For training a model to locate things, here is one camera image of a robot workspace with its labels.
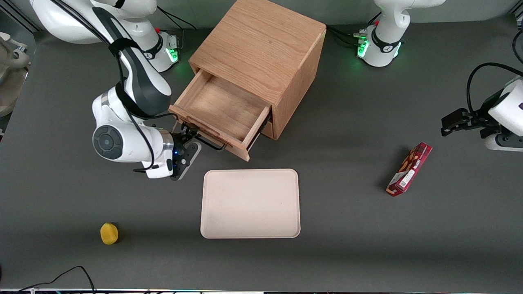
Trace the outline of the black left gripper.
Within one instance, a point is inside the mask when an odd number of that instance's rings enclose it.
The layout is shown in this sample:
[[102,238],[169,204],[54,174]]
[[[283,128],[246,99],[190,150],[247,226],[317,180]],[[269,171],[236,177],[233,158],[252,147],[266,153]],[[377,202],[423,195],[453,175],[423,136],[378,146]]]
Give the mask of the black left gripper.
[[456,131],[479,129],[481,139],[503,133],[501,124],[488,114],[488,111],[475,110],[471,116],[465,108],[459,108],[441,119],[441,136],[448,136]]

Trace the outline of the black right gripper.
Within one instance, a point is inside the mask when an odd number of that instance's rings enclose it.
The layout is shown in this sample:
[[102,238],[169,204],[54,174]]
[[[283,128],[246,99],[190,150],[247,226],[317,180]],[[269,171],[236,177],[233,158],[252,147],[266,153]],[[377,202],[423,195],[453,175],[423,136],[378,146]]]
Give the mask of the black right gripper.
[[179,181],[185,176],[201,151],[200,142],[194,141],[200,141],[198,127],[189,127],[187,124],[182,124],[179,135],[181,144],[185,145],[176,145],[172,151],[172,163],[170,164],[172,175],[170,178],[173,181]]

